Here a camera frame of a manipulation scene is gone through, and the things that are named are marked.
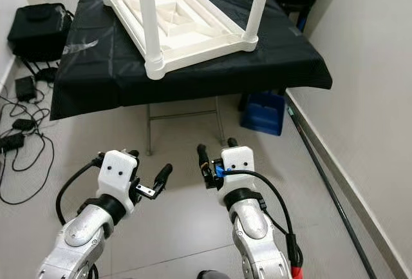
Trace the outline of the white plastic table top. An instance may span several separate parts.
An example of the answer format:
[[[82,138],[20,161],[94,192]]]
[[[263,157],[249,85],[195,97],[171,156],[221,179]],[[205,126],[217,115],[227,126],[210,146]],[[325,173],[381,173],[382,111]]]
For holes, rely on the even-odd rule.
[[[140,0],[126,0],[142,17]],[[111,7],[139,52],[142,40],[129,28],[118,0],[103,0]],[[244,29],[210,0],[155,0],[157,29],[165,75],[243,49]]]

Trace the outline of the blue dustpan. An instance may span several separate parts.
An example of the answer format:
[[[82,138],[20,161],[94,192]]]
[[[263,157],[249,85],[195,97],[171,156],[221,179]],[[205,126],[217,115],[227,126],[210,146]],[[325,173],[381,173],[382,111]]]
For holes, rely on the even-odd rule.
[[[279,137],[282,135],[285,117],[285,97],[270,91],[251,93],[245,103],[239,125]]]

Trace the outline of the black tablecloth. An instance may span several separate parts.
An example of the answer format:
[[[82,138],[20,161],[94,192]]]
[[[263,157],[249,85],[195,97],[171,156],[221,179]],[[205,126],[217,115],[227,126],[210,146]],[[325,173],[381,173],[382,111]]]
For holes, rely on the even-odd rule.
[[[221,56],[153,81],[114,11],[102,0],[79,0],[66,44],[99,43],[62,55],[51,118],[254,91],[332,87],[332,75],[322,55],[274,0],[266,2],[258,37],[253,52]]]

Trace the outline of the grey robot right leg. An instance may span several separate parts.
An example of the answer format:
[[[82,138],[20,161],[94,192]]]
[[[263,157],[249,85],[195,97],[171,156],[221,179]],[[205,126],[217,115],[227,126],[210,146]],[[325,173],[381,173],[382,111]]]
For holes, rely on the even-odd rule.
[[[217,270],[203,270],[198,273],[196,279],[230,279],[229,276]]]

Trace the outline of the long black floor pole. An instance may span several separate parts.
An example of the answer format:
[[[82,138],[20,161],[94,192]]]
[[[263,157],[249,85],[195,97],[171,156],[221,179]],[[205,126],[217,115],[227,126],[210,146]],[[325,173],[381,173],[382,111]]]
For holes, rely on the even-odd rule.
[[[291,118],[292,123],[294,123],[298,135],[300,135],[300,138],[303,141],[303,144],[306,147],[306,150],[309,153],[309,156],[311,157],[313,164],[315,165],[315,169],[321,177],[321,181],[326,187],[326,190],[330,198],[332,199],[333,205],[335,205],[335,208],[338,211],[339,217],[341,218],[342,224],[344,225],[344,228],[347,231],[348,237],[350,238],[354,246],[354,249],[358,253],[359,259],[362,262],[362,266],[365,272],[367,273],[367,277],[369,279],[377,279],[373,266],[371,266],[371,262],[369,262],[367,253],[365,252],[365,250],[363,250],[363,246],[359,240],[357,233],[355,232],[352,226],[351,220],[350,218],[348,218],[344,208],[342,207],[341,200],[339,200],[339,197],[337,196],[335,190],[333,190],[332,183],[330,182],[326,173],[324,172],[321,160],[317,157],[317,153],[313,149],[311,141],[309,141],[309,138],[307,137],[307,134],[304,131],[303,127],[301,127],[297,114],[294,110],[292,110],[291,106],[286,107],[286,113]]]

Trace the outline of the small black power adapter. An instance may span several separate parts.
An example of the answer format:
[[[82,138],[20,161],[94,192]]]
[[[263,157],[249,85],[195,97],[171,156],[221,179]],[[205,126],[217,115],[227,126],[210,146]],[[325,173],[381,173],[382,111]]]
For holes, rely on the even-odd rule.
[[[18,131],[31,131],[35,129],[37,122],[35,120],[18,118],[12,123],[12,128]]]

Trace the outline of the black router with antennas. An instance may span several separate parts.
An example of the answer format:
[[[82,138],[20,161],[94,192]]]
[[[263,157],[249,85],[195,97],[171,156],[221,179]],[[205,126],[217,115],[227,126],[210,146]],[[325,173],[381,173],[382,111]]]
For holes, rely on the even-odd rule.
[[[35,81],[44,81],[48,84],[53,84],[55,81],[59,62],[26,60],[24,63],[26,63]]]

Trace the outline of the black metal stool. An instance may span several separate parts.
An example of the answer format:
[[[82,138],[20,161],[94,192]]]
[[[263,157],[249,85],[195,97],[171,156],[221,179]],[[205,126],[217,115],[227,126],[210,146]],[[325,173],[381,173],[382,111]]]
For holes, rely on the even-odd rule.
[[[296,27],[303,32],[305,30],[307,17],[317,0],[277,0],[286,14],[298,13]]]

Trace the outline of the black square case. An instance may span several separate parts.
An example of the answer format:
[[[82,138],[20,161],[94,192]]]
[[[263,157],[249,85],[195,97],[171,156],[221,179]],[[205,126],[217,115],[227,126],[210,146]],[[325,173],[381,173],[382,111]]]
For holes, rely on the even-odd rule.
[[[62,3],[18,8],[8,34],[12,54],[31,62],[58,61],[73,19]]]

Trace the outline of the metal folding table frame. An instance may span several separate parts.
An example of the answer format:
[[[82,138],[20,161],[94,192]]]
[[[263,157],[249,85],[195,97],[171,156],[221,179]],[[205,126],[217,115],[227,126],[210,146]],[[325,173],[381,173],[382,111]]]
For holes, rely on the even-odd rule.
[[[206,115],[214,115],[216,118],[216,123],[218,127],[218,137],[219,143],[224,146],[227,136],[225,134],[225,128],[223,125],[223,117],[221,117],[221,103],[219,97],[214,97],[214,107],[209,110],[202,111],[189,111],[189,112],[176,112],[171,114],[163,114],[159,116],[153,116],[152,114],[152,104],[147,103],[146,105],[146,153],[147,155],[152,155],[153,153],[153,133],[152,133],[152,122],[156,120],[167,120],[173,118],[186,118],[186,117],[198,117]]]

